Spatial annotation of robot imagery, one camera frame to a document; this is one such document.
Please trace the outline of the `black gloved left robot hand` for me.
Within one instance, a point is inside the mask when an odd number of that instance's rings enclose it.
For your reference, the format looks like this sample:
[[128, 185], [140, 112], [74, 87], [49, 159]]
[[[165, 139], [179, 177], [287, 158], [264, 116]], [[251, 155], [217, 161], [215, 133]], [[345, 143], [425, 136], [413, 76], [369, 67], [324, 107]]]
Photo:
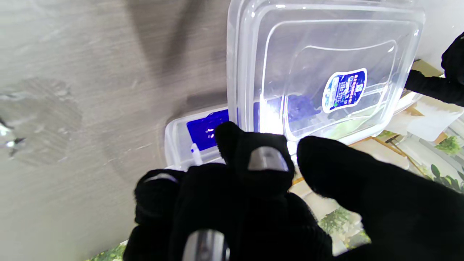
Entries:
[[444, 78], [409, 72], [405, 88], [439, 101], [464, 106], [464, 34], [461, 33], [442, 54]]

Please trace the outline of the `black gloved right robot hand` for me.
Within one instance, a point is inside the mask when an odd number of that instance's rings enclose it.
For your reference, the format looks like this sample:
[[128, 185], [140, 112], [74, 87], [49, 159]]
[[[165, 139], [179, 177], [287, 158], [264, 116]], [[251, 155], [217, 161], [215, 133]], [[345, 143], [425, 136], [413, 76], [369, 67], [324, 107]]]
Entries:
[[151, 170], [136, 185], [124, 261], [181, 261], [195, 233], [224, 236], [231, 261], [462, 261], [463, 195], [336, 140], [308, 136], [297, 165], [313, 192], [361, 216], [370, 243], [333, 255], [332, 239], [289, 192], [283, 135], [214, 132], [225, 163]]

